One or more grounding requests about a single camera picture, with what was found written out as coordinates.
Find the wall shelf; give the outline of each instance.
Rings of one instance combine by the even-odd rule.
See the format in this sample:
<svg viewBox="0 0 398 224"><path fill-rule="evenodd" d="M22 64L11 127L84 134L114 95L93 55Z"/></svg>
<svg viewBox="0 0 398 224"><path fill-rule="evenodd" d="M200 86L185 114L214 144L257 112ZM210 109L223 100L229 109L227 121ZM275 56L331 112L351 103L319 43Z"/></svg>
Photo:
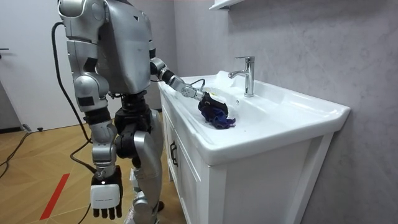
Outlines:
<svg viewBox="0 0 398 224"><path fill-rule="evenodd" d="M215 0L214 5L212 5L209 9L210 10L219 10L219 9L224 9L224 10L229 10L229 7L231 7L233 4L242 2L244 0Z"/></svg>

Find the bathroom sink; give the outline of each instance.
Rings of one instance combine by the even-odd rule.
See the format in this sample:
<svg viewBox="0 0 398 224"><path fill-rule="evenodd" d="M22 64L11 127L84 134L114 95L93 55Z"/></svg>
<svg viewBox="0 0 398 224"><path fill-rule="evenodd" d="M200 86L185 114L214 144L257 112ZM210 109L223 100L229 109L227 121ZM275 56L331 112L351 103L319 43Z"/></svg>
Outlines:
<svg viewBox="0 0 398 224"><path fill-rule="evenodd" d="M224 71L183 79L192 83L200 78L206 80L205 91L227 104L229 118L236 118L235 127L215 129L201 115L197 100L183 97L164 83L159 83L159 88L209 165L334 133L341 129L350 111L347 106L259 81L254 84L255 96L247 98L243 95L244 78L230 79Z"/></svg>

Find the herringbone floor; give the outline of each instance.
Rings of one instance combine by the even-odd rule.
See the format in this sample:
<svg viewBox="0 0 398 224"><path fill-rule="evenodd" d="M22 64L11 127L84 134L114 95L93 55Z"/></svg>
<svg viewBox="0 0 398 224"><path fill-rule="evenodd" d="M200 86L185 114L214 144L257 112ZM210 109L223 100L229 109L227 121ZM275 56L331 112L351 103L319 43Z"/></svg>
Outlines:
<svg viewBox="0 0 398 224"><path fill-rule="evenodd" d="M15 149L25 133L0 134L0 161ZM54 129L28 136L25 143L10 161L10 168L0 179L0 223L4 224L76 224L80 221L90 200L92 174L73 162L69 155L85 139L79 126ZM91 163L91 146L86 146L77 158ZM131 162L118 159L123 171L123 215L127 214L133 199L129 183ZM169 182L165 154L163 163L163 189L161 200L165 208L160 212L160 222L183 224L185 218L173 182ZM63 174L70 174L50 218L40 220ZM123 218L105 220L93 218L89 212L82 224L123 223Z"/></svg>

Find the red stripe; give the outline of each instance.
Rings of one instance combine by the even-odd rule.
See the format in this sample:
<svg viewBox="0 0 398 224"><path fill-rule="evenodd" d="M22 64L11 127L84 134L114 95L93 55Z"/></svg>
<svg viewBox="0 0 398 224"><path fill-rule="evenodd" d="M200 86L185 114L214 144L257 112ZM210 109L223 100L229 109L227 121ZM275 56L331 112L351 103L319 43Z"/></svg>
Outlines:
<svg viewBox="0 0 398 224"><path fill-rule="evenodd" d="M54 190L54 193L52 194L46 208L44 209L44 212L42 214L42 216L40 217L40 220L49 218L51 215L52 210L55 207L55 204L57 203L58 198L61 195L62 189L65 186L65 184L67 183L67 180L69 178L70 174L63 174L61 177L60 182L58 183L57 188Z"/></svg>

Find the chrome faucet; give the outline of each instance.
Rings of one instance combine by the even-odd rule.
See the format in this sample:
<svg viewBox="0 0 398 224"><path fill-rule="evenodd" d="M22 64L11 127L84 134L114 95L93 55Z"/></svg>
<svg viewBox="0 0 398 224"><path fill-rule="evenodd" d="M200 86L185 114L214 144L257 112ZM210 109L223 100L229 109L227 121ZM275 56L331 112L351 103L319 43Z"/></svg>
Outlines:
<svg viewBox="0 0 398 224"><path fill-rule="evenodd" d="M231 72L228 74L228 77L235 78L237 75L242 75L246 77L246 82L244 85L244 96L252 97L254 96L254 56L236 58L244 58L244 61L246 62L246 68L242 71Z"/></svg>

